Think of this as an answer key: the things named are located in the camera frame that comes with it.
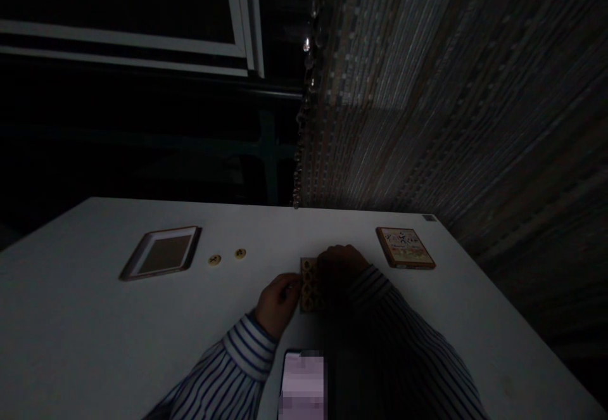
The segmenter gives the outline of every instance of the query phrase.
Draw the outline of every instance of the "pixelated screen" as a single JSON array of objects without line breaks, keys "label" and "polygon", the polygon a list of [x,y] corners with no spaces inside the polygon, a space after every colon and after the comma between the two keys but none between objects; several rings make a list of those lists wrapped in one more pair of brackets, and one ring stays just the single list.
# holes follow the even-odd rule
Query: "pixelated screen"
[{"label": "pixelated screen", "polygon": [[279,397],[279,420],[325,419],[322,355],[286,353]]}]

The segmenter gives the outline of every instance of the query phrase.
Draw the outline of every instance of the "left hand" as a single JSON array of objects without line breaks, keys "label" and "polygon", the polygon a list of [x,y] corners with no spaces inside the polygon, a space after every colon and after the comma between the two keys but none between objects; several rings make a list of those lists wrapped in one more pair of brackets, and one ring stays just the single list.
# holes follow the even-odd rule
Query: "left hand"
[{"label": "left hand", "polygon": [[277,341],[287,328],[300,297],[301,276],[283,273],[275,277],[260,295],[255,319]]}]

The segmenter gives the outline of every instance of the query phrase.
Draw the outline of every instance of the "striped shirt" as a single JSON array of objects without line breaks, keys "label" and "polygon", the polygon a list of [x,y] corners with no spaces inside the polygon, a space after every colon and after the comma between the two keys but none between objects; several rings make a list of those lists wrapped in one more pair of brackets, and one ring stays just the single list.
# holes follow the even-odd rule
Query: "striped shirt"
[{"label": "striped shirt", "polygon": [[[363,271],[348,298],[376,368],[387,418],[488,418],[454,348],[379,270]],[[254,419],[276,345],[245,315],[145,419]]]}]

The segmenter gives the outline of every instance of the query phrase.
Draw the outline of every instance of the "textured curtain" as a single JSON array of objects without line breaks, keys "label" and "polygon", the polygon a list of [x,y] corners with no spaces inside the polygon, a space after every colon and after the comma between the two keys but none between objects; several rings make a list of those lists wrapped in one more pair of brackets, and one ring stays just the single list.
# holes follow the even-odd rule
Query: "textured curtain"
[{"label": "textured curtain", "polygon": [[606,0],[327,4],[300,204],[435,213],[558,355],[608,355]]}]

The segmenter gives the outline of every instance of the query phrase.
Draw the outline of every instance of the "white table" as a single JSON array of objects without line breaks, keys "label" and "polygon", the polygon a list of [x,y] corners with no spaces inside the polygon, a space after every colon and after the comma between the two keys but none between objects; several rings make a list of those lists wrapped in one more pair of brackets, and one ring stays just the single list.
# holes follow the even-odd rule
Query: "white table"
[{"label": "white table", "polygon": [[[185,272],[118,275],[145,232],[203,227]],[[391,269],[378,226],[416,230],[437,268]],[[0,253],[3,418],[138,419],[300,257],[353,244],[457,349],[495,419],[605,412],[439,222],[419,214],[91,198]],[[244,260],[233,256],[246,248]],[[207,258],[222,255],[216,267]],[[266,383],[274,419],[287,348],[315,348],[298,312]]]}]

